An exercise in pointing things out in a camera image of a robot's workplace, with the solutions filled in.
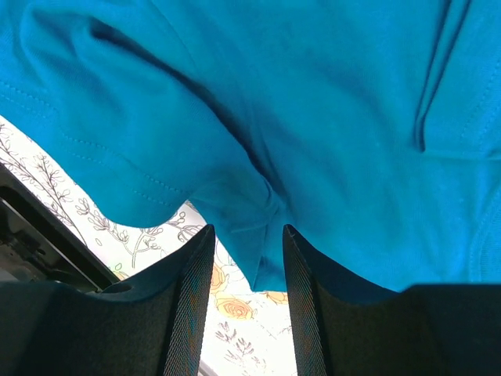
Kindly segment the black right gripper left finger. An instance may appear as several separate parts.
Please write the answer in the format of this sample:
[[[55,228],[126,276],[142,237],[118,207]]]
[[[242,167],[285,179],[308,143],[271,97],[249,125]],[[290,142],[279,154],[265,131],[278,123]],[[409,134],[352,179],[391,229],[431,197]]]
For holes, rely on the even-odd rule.
[[[214,246],[214,228],[205,226],[100,293],[57,282],[2,283],[2,374],[197,374]]]

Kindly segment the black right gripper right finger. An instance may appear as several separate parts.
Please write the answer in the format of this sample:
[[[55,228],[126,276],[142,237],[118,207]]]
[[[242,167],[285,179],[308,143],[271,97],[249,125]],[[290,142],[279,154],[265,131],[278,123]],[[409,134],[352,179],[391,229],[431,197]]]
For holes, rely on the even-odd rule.
[[[365,280],[283,229],[300,375],[497,375],[500,287],[425,284],[401,293]]]

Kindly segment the blue t shirt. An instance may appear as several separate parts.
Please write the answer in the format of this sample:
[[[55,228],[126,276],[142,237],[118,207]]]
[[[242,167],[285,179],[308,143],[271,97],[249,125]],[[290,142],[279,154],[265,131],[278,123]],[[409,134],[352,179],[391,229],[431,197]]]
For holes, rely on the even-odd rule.
[[[1,113],[111,221],[294,226],[393,291],[500,280],[497,1],[4,1]]]

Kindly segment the floral table mat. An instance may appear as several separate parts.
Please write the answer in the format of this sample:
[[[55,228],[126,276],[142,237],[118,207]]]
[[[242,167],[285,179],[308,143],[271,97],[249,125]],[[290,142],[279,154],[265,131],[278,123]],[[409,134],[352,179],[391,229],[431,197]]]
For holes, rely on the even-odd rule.
[[[1,120],[1,163],[120,280],[170,255],[205,221],[187,202],[148,230],[105,218],[89,196],[38,145]],[[295,375],[287,294],[253,293],[216,243],[201,368],[216,375]]]

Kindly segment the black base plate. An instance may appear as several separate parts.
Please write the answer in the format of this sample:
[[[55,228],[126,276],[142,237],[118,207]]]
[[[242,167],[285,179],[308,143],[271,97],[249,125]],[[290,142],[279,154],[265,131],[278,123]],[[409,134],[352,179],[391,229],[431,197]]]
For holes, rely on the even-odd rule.
[[[119,279],[1,167],[1,280],[56,281],[98,292]]]

